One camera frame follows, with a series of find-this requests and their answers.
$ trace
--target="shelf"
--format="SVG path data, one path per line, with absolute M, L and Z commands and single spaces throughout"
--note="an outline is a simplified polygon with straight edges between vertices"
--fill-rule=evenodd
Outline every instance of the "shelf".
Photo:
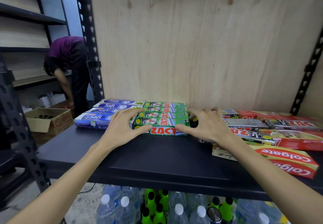
M 0 47 L 0 52 L 48 52 L 49 48 Z
M 26 89 L 29 87 L 34 87 L 34 86 L 38 86 L 38 85 L 52 82 L 55 79 L 56 79 L 55 77 L 51 77 L 48 75 L 40 75 L 37 77 L 15 80 L 13 82 L 13 86 L 14 86 L 15 90 L 22 90 L 22 89 Z
M 66 21 L 0 3 L 0 16 L 43 25 L 66 25 Z
M 78 162 L 104 130 L 71 126 L 38 149 L 46 175 L 57 179 Z M 323 165 L 322 152 L 309 152 Z M 323 194 L 323 168 L 314 180 L 297 177 Z M 211 155 L 211 145 L 192 137 L 140 135 L 113 150 L 89 182 L 167 189 L 235 198 L 270 200 L 264 190 L 236 161 Z

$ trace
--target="black bottle cap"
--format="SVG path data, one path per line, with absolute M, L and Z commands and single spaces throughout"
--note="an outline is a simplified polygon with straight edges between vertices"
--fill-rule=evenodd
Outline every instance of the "black bottle cap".
M 225 198 L 225 201 L 226 201 L 226 203 L 227 203 L 227 204 L 232 205 L 232 203 L 233 203 L 233 198 L 226 197 L 226 198 Z
M 161 200 L 161 196 L 158 195 L 158 196 L 155 197 L 155 203 L 156 204 L 159 204 L 160 200 Z
M 142 210 L 142 215 L 144 217 L 148 217 L 149 216 L 149 208 L 148 207 L 145 207 L 143 210 Z
M 219 205 L 219 204 L 220 204 L 220 200 L 219 200 L 219 198 L 218 198 L 218 197 L 216 197 L 216 196 L 214 196 L 214 197 L 213 197 L 213 199 L 212 199 L 212 203 L 213 203 L 214 205 Z
M 155 194 L 154 194 L 154 192 L 150 192 L 150 193 L 148 193 L 148 199 L 149 200 L 153 200 L 155 198 Z
M 158 213 L 162 213 L 163 212 L 163 205 L 161 203 L 157 204 L 157 207 L 156 207 L 156 211 Z

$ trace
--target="white bottle cap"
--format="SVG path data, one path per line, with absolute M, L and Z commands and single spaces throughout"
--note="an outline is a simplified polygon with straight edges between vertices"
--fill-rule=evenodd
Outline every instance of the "white bottle cap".
M 108 204 L 110 201 L 110 195 L 109 194 L 105 194 L 102 196 L 101 198 L 101 204 Z
M 127 207 L 129 204 L 129 198 L 127 196 L 124 196 L 122 199 L 121 199 L 121 206 L 122 207 Z
M 259 213 L 258 216 L 261 224 L 269 224 L 269 218 L 264 213 Z
M 202 217 L 203 218 L 206 215 L 206 209 L 205 209 L 205 207 L 199 205 L 197 207 L 197 214 L 199 215 L 199 217 Z
M 175 205 L 175 213 L 177 215 L 180 216 L 181 214 L 183 214 L 183 211 L 184 211 L 184 208 L 183 208 L 183 206 L 181 204 L 176 204 Z

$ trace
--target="forearm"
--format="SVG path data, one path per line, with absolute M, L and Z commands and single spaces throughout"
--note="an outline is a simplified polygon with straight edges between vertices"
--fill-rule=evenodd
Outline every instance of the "forearm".
M 228 151 L 250 173 L 279 209 L 293 224 L 322 221 L 323 197 L 269 160 L 265 159 L 241 138 Z
M 60 223 L 79 191 L 110 151 L 104 152 L 94 144 L 78 163 L 8 223 Z
M 69 83 L 61 83 L 60 85 L 61 85 L 63 91 L 67 94 L 68 99 L 70 101 L 74 101 L 71 85 Z

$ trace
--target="left hand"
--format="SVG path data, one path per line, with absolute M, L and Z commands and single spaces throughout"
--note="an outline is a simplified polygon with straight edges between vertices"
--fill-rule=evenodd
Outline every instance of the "left hand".
M 110 150 L 126 144 L 136 136 L 149 131 L 152 128 L 152 125 L 141 126 L 135 130 L 129 127 L 129 120 L 137 113 L 143 111 L 143 108 L 128 108 L 117 111 L 112 116 L 107 130 L 105 131 L 101 139 L 97 142 L 98 146 L 101 147 L 102 150 L 109 152 Z

